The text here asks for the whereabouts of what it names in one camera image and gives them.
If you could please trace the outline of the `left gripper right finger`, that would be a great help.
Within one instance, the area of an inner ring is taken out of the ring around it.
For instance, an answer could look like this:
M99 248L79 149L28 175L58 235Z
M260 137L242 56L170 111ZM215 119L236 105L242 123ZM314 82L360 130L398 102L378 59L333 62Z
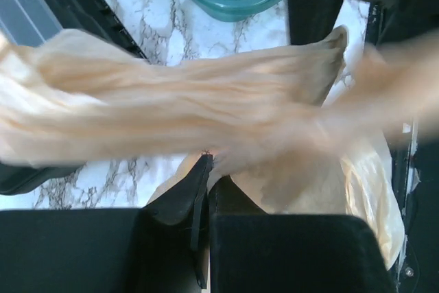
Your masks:
M228 177L209 194L213 292L394 292L371 228L351 215L268 214Z

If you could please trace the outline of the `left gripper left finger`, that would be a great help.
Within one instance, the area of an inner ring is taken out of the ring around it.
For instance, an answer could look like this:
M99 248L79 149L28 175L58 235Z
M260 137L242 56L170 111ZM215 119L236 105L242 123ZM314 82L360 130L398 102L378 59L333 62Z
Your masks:
M2 211L1 291L201 292L212 162L141 209Z

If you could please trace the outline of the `peach plastic bag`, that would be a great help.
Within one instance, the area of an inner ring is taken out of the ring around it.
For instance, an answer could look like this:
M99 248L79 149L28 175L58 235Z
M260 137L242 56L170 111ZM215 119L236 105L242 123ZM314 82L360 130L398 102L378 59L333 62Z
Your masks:
M367 47L352 87L325 99L348 32L216 59L151 65L65 29L37 47L1 37L1 161L31 167L211 151L210 183L231 175L270 213L365 220L390 267L403 245L386 139L418 117L438 134L438 33Z

